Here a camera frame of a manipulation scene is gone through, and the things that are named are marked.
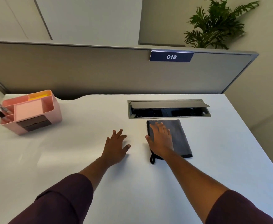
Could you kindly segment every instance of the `navy blue sign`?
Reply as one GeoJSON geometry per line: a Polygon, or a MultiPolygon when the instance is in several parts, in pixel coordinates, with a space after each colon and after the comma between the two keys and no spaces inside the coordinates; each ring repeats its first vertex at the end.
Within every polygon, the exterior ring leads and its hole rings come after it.
{"type": "Polygon", "coordinates": [[[193,52],[151,51],[150,61],[190,62],[193,52]]]}

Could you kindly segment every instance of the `microfiber towel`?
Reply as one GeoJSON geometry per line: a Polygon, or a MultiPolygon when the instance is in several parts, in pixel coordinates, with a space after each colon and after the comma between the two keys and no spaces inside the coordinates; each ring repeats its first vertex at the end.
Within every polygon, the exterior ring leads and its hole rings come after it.
{"type": "MultiPolygon", "coordinates": [[[[154,141],[154,134],[153,134],[153,130],[150,127],[150,124],[155,124],[156,122],[158,123],[163,123],[166,128],[168,128],[171,131],[171,135],[172,135],[172,141],[173,141],[173,145],[174,145],[174,151],[179,154],[180,156],[182,156],[183,158],[190,158],[192,157],[192,152],[191,149],[189,147],[189,144],[187,142],[185,133],[183,131],[182,125],[180,123],[180,120],[176,119],[176,120],[147,120],[147,128],[148,128],[148,135],[151,137],[152,141],[154,141]]],[[[156,154],[154,154],[154,152],[151,150],[151,158],[150,158],[150,162],[152,164],[155,163],[155,159],[163,159],[160,156],[157,156],[156,154]]]]}

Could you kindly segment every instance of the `left hand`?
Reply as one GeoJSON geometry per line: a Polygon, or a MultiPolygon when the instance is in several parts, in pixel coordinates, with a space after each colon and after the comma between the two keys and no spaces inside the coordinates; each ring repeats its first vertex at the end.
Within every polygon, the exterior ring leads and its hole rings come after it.
{"type": "Polygon", "coordinates": [[[113,130],[111,138],[108,137],[106,139],[101,157],[104,158],[109,166],[119,163],[125,157],[130,148],[129,144],[122,148],[123,140],[127,137],[126,135],[121,135],[122,132],[122,129],[117,133],[113,130]]]}

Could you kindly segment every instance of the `cubicle partition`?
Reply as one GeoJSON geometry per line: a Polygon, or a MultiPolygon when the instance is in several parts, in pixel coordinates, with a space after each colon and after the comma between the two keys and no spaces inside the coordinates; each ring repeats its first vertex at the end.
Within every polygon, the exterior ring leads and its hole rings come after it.
{"type": "Polygon", "coordinates": [[[221,94],[255,52],[180,47],[102,47],[0,42],[0,90],[87,94],[221,94]],[[150,61],[151,50],[188,52],[190,62],[150,61]]]}

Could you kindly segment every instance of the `hand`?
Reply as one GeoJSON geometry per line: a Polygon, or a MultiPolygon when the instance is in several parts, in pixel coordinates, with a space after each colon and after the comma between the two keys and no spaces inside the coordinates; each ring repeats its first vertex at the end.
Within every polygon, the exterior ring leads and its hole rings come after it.
{"type": "Polygon", "coordinates": [[[106,139],[101,157],[104,158],[109,166],[119,163],[130,148],[130,145],[126,145],[122,148],[123,140],[127,137],[126,135],[121,135],[122,132],[122,129],[117,133],[113,130],[111,138],[108,137],[106,139]]]}
{"type": "Polygon", "coordinates": [[[150,136],[146,135],[147,142],[150,149],[161,158],[164,158],[168,152],[174,150],[172,135],[170,130],[168,130],[163,123],[155,123],[156,125],[150,124],[153,130],[154,142],[150,136]]]}

